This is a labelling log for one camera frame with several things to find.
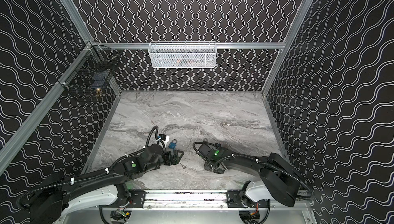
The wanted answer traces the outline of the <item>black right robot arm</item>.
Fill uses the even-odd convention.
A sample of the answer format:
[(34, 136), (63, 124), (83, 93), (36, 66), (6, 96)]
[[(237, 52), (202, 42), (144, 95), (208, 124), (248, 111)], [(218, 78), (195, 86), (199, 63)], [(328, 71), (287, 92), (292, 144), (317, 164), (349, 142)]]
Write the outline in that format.
[(204, 160), (206, 171), (223, 174), (226, 170), (236, 170), (260, 179), (244, 184), (242, 193), (246, 201), (259, 202), (270, 197), (284, 206), (293, 207), (297, 199), (316, 198), (312, 187), (277, 153), (251, 156), (207, 141), (194, 142), (192, 146)]

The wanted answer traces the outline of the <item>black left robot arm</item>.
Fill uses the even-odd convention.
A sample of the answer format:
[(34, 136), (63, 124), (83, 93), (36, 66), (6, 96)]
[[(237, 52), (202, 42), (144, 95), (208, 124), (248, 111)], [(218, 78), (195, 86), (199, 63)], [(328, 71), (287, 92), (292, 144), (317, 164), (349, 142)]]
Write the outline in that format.
[(150, 131), (142, 149), (125, 154), (109, 167), (90, 173), (61, 178), (51, 174), (38, 187), (16, 199), (16, 206), (29, 213), (32, 224), (51, 224), (71, 210), (72, 201), (105, 187), (114, 187), (115, 198), (111, 204), (124, 205), (130, 192), (126, 183), (141, 178), (162, 165), (177, 165), (184, 152), (166, 149), (167, 135), (158, 133), (158, 126)]

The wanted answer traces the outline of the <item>blue padlock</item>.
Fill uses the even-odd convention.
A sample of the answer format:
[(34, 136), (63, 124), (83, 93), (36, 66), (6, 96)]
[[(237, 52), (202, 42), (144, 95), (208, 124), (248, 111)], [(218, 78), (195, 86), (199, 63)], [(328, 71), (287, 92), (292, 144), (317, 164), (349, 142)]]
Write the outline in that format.
[(177, 141), (176, 139), (173, 139), (173, 140), (169, 143), (168, 147), (169, 147), (170, 149), (174, 150), (175, 147), (176, 147), (176, 145), (177, 145), (177, 142), (178, 142), (178, 141)]

